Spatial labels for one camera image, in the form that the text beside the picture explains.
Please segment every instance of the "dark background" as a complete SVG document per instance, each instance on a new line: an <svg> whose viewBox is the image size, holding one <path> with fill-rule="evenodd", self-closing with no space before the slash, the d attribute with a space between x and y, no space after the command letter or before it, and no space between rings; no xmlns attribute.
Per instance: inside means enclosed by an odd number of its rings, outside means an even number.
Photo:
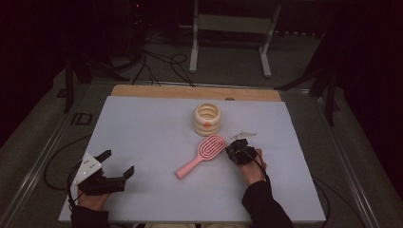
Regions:
<svg viewBox="0 0 403 228"><path fill-rule="evenodd" d="M221 0L220 4L226 4L228 15L265 15L262 7L244 10L244 2ZM178 25L192 24L192 1L139 3L137 16L145 18L155 29L175 36ZM121 41L119 37L106 39L107 32L102 28L109 23L113 28L122 26L125 30L130 20L123 16L126 9L119 7L116 14L111 10L108 16L99 15L101 9L96 11L91 1L6 0L0 4L1 146L51 89L53 77L64 68L68 45L73 44L97 61L107 62L108 47ZM209 13L216 8L217 3L212 0L203 1L200 6ZM325 34L309 68L328 66L329 62L339 68L337 84L344 89L348 104L400 196L403 195L401 13L399 7L385 2L290 1L284 3L277 26L280 34Z"/></svg>

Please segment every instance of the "floor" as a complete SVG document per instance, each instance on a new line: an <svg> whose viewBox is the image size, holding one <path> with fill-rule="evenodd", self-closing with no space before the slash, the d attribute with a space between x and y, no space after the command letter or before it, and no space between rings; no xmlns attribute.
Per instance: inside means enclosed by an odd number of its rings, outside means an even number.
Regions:
<svg viewBox="0 0 403 228"><path fill-rule="evenodd" d="M201 42L198 71L189 74L190 43L155 40L145 46L153 55L184 60L183 69L147 54L146 65L136 85L188 86L182 77L196 86L239 86L273 89L301 76L320 39L307 36L275 35L268 58L273 77L262 76L259 55L252 45ZM115 63L124 60L114 59ZM141 65L122 72L130 79ZM105 98L119 84L95 75L91 85L75 86L75 105L63 113L65 101L56 98L64 88L64 72L53 89L31 111L0 149L0 220L1 227L69 227L58 221L66 199L64 191L51 189L44 182L44 170L52 154L57 154L47 167L47 181L64 187L71 166L86 150ZM289 109L297 136L308 163L323 210L329 215L322 223L296 224L296 227L403 227L403 204L383 172L370 143L343 98L336 91L335 127L323 118L323 102L312 98L307 89L312 82L281 92ZM74 124L74 113L91 114L90 124Z"/></svg>

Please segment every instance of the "human hand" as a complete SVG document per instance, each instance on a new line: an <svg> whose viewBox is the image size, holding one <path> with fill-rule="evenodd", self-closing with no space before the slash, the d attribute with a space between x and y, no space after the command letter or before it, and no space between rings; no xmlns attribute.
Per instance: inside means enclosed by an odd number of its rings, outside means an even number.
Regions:
<svg viewBox="0 0 403 228"><path fill-rule="evenodd" d="M260 160L260 158L262 158L261 149L256 149L256 152L258 152L258 155L256 156L256 161L264 169L266 169L267 167L266 162ZM248 186L257 181L265 181L263 171L254 161L251 161L243 165L237 165L237 168L240 170L243 179L246 181Z"/></svg>
<svg viewBox="0 0 403 228"><path fill-rule="evenodd" d="M106 200L109 198L109 194L103 194L100 196L87 196L83 191L78 188L77 196L78 198L78 205L94 210L94 211L104 211L104 206Z"/></svg>

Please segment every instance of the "person's arm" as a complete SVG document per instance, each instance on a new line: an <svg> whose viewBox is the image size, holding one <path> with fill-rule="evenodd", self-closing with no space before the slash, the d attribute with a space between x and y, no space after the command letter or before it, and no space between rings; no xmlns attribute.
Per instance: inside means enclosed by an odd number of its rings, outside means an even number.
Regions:
<svg viewBox="0 0 403 228"><path fill-rule="evenodd" d="M266 163L259 161L262 167ZM291 228L294 227L282 207L273 199L270 180L264 177L260 167L252 161L238 168L249 185L243 195L242 204L248 211L254 228Z"/></svg>
<svg viewBox="0 0 403 228"><path fill-rule="evenodd" d="M104 211L104 205L110 194L87 196L78 190L78 206L73 206L71 212L72 228L109 228L109 212Z"/></svg>

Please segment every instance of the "hairbrush handle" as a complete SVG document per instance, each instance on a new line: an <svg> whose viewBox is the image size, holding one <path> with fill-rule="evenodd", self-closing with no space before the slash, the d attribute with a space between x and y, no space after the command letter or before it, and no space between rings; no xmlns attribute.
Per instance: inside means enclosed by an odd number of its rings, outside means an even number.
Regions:
<svg viewBox="0 0 403 228"><path fill-rule="evenodd" d="M196 159L190 161L186 165L184 165L182 168L178 169L178 171L175 172L176 176L181 180L186 176L196 165L202 161L202 157L198 156Z"/></svg>

